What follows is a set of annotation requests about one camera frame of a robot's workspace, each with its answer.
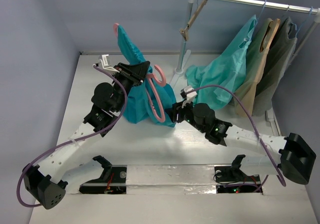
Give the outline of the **pink plastic hanger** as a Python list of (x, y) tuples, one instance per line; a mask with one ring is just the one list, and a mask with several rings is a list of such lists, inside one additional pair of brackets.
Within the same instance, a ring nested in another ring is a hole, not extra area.
[(156, 97), (156, 100), (157, 100), (157, 103), (158, 103), (158, 106), (160, 109), (159, 114), (156, 112), (154, 107), (152, 108), (152, 112), (154, 113), (154, 116), (157, 118), (158, 121), (164, 122), (166, 120), (165, 111), (163, 109), (163, 106), (162, 106), (162, 103), (161, 103), (160, 98), (158, 96), (158, 93), (157, 93), (156, 89), (154, 88), (153, 80), (155, 80), (156, 83), (162, 87), (164, 87), (167, 84), (167, 81), (165, 79), (165, 75), (164, 75), (163, 71), (161, 70), (161, 68), (157, 65), (155, 65), (154, 67), (155, 67), (156, 71), (159, 73), (161, 79), (158, 80), (157, 76), (153, 73), (152, 68), (149, 67), (149, 71), (148, 71), (148, 74), (146, 76), (145, 81), (147, 80), (149, 82), (149, 84), (152, 86), (153, 93), (155, 94), (155, 97)]

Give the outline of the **teal blue t-shirt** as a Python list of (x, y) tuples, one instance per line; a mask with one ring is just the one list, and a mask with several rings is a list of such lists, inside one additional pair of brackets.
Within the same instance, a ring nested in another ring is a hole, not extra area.
[[(117, 37), (117, 44), (122, 55), (130, 65), (136, 65), (145, 62), (145, 58), (138, 47), (131, 41), (125, 29), (115, 23), (113, 30)], [(163, 109), (171, 108), (176, 103), (176, 97), (172, 87), (166, 84), (164, 87), (152, 81), (155, 90), (158, 93)], [(131, 123), (138, 123), (144, 119), (150, 118), (157, 125), (174, 127), (175, 124), (170, 120), (168, 114), (165, 114), (165, 121), (160, 122), (154, 116), (152, 108), (155, 108), (159, 114), (160, 109), (152, 86), (146, 80), (142, 85), (133, 87), (128, 94), (128, 104), (124, 111), (124, 117)]]

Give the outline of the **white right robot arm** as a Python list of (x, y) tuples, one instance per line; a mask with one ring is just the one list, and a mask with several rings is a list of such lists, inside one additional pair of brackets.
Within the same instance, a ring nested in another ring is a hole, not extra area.
[(213, 144), (257, 153), (255, 157), (245, 154), (235, 157), (230, 168), (230, 174), (235, 180), (255, 174), (277, 175), (277, 170), (281, 170), (283, 176), (294, 183), (309, 183), (317, 156), (296, 133), (290, 133), (287, 137), (257, 135), (216, 118), (215, 111), (205, 103), (183, 105), (179, 102), (165, 112), (172, 122), (188, 122)]

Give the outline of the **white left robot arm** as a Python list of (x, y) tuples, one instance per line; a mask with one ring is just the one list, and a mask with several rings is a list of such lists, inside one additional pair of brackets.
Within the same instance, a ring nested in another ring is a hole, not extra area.
[(118, 63), (114, 67), (96, 63), (93, 67), (110, 77), (112, 83), (103, 82), (96, 86), (91, 98), (91, 111), (69, 140), (27, 164), (19, 179), (19, 184), (24, 184), (38, 205), (46, 210), (55, 207), (65, 196), (68, 182), (63, 180), (63, 176), (79, 166), (76, 161), (81, 152), (103, 138), (123, 115), (129, 92), (143, 85), (150, 62)]

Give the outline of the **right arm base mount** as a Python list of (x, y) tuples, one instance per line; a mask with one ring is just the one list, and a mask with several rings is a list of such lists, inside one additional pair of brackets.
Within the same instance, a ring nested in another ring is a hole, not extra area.
[(260, 176), (248, 176), (240, 170), (245, 157), (237, 155), (230, 165), (214, 167), (217, 194), (263, 193)]

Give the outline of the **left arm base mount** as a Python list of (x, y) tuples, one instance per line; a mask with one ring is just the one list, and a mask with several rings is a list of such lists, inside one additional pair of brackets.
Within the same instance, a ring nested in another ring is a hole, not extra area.
[(127, 166), (113, 166), (103, 156), (96, 156), (93, 160), (101, 165), (103, 171), (99, 178), (81, 184), (79, 192), (81, 194), (126, 194)]

